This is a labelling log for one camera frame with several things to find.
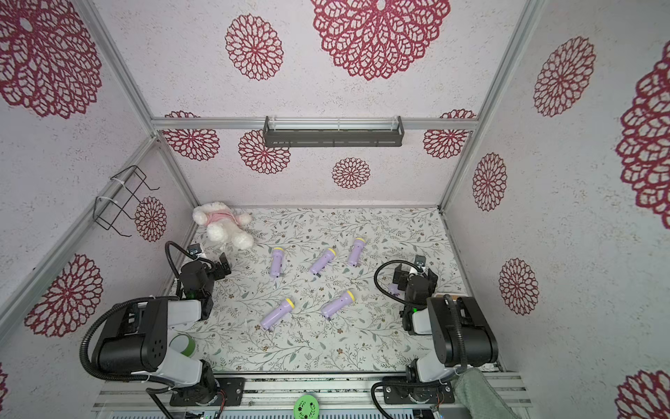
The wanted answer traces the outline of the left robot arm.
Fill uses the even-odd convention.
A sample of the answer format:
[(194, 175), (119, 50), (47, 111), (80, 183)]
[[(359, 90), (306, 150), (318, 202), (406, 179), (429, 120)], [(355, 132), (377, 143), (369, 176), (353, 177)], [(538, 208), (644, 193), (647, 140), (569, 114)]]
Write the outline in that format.
[(196, 258), (181, 268), (182, 294), (143, 297), (114, 305), (85, 333), (79, 358), (89, 375), (110, 382), (155, 382), (153, 399), (172, 394), (174, 406), (207, 406), (225, 402), (225, 391), (213, 368), (172, 347), (176, 328), (209, 319), (216, 281), (231, 274), (225, 254), (216, 261)]

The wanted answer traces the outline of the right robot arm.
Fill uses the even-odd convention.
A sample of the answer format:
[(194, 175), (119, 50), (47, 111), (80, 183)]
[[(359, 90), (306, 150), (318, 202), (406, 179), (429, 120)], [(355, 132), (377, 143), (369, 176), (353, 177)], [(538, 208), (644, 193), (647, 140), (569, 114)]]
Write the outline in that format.
[(473, 297), (436, 296), (437, 275), (424, 265), (390, 260), (373, 274), (373, 284), (387, 298), (403, 305), (402, 326), (410, 335), (429, 336), (433, 348), (406, 367), (403, 380), (386, 378), (370, 389), (373, 406), (389, 418), (376, 398), (382, 389), (391, 396), (386, 403), (411, 400), (416, 404), (454, 398), (450, 384), (478, 368), (498, 360), (497, 339)]

